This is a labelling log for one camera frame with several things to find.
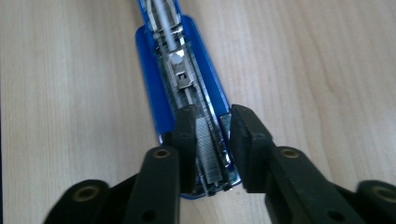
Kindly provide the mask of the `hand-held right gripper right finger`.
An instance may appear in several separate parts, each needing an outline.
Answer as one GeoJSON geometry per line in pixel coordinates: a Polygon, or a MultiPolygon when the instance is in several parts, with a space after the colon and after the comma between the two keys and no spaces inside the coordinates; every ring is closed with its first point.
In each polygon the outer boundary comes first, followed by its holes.
{"type": "Polygon", "coordinates": [[[258,116],[232,106],[230,149],[248,193],[264,193],[275,224],[364,224],[318,168],[293,147],[278,147],[258,116]]]}

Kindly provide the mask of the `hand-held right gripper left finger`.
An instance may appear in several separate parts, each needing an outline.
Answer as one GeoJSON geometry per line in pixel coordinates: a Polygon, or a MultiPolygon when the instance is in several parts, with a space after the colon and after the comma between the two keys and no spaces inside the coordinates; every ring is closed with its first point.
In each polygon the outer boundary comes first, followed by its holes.
{"type": "Polygon", "coordinates": [[[179,195],[196,177],[196,107],[177,111],[170,144],[150,149],[137,175],[122,224],[179,224],[179,195]]]}

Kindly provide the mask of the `silver staple strip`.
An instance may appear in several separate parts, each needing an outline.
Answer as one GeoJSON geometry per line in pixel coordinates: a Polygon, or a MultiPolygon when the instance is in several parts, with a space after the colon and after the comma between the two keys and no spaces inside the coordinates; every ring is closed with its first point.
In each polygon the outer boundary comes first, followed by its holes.
{"type": "Polygon", "coordinates": [[[205,118],[196,120],[198,158],[202,164],[208,184],[217,185],[222,180],[211,132],[205,118]]]}

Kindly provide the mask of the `blue stapler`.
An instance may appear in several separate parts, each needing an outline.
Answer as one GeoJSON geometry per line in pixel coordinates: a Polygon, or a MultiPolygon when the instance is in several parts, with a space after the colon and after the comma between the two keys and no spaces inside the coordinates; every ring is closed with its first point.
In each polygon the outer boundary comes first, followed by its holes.
{"type": "Polygon", "coordinates": [[[195,188],[186,199],[212,196],[241,183],[229,149],[231,106],[193,19],[177,0],[137,0],[144,25],[135,33],[155,130],[162,145],[170,142],[177,111],[196,107],[211,132],[222,180],[208,184],[196,150],[195,188]]]}

